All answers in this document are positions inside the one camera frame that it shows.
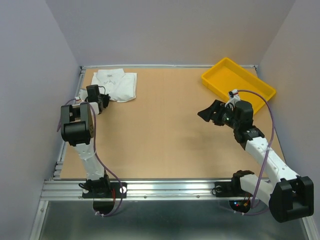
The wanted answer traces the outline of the white long sleeve shirt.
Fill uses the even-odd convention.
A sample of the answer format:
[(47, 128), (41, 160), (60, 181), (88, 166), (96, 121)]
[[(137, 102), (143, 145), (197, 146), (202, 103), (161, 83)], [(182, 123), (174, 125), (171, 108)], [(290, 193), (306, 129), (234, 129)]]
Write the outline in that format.
[(137, 97), (138, 75), (122, 68), (100, 69), (93, 73), (92, 85), (99, 86), (101, 94), (109, 94), (110, 100), (125, 103)]

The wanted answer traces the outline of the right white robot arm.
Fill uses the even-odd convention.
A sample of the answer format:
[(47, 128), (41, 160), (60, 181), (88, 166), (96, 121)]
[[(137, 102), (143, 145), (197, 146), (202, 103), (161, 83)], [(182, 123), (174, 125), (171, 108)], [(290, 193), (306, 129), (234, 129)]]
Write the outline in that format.
[(242, 197), (246, 193), (256, 196), (279, 223), (314, 214), (313, 181), (298, 175), (269, 147), (262, 131), (254, 125), (254, 110), (249, 102), (226, 104), (215, 100), (210, 107), (199, 111), (198, 116), (216, 126), (230, 127), (235, 140), (264, 168), (269, 178), (266, 182), (250, 170), (238, 170), (230, 182), (214, 188), (216, 196)]

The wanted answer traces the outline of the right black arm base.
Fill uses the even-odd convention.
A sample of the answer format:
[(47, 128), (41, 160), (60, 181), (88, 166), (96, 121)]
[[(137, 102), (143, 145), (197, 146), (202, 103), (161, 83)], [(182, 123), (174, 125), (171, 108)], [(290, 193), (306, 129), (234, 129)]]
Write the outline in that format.
[(243, 190), (239, 185), (231, 181), (216, 181), (211, 193), (217, 198), (244, 198), (253, 194)]

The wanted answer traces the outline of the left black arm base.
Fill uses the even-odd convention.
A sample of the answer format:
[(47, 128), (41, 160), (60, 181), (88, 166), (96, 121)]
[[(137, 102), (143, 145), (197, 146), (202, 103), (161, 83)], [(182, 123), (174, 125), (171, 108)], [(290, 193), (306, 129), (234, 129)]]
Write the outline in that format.
[(95, 190), (89, 190), (85, 183), (79, 183), (78, 186), (82, 189), (84, 199), (125, 199), (127, 197), (126, 182), (122, 182), (122, 187), (119, 182), (111, 182), (110, 187), (100, 187)]

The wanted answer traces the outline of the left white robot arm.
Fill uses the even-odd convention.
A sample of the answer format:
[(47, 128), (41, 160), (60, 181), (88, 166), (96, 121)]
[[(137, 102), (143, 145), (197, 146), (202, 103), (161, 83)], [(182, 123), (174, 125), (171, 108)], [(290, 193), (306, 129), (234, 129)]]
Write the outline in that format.
[(106, 197), (111, 193), (111, 184), (105, 168), (99, 162), (94, 148), (94, 117), (102, 113), (110, 101), (108, 94), (100, 93), (97, 84), (86, 87), (87, 96), (78, 104), (60, 108), (60, 134), (72, 146), (82, 161), (86, 171), (85, 183), (80, 183), (85, 195)]

